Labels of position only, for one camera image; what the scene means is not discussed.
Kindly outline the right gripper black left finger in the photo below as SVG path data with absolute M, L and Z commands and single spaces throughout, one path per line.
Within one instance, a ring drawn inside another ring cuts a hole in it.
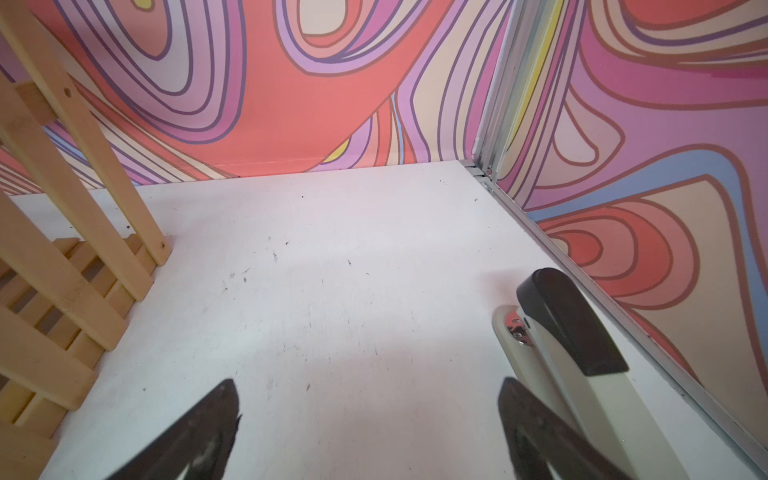
M 112 479 L 221 479 L 241 415 L 233 379 L 214 387 Z

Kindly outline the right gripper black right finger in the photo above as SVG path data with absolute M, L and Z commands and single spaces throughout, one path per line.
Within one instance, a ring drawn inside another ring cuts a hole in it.
M 628 476 L 513 377 L 498 411 L 518 479 L 626 479 Z

